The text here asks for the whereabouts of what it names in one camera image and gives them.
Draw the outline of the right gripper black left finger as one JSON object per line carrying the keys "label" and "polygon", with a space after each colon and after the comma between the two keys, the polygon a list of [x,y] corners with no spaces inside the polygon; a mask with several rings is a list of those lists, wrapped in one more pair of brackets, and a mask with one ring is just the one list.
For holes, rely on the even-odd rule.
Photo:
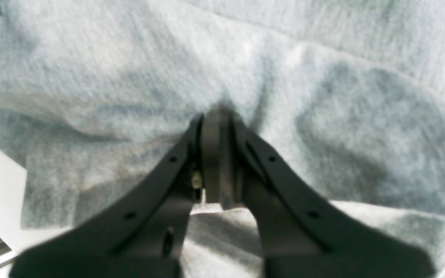
{"label": "right gripper black left finger", "polygon": [[11,278],[182,278],[180,255],[203,200],[203,148],[217,142],[216,113],[196,116],[139,185],[101,213],[20,254]]}

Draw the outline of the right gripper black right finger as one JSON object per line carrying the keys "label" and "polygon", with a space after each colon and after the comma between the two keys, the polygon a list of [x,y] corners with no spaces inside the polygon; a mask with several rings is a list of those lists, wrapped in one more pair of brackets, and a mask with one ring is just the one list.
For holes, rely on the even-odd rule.
{"label": "right gripper black right finger", "polygon": [[219,201],[257,221],[266,278],[427,278],[428,254],[349,217],[232,112],[219,113]]}

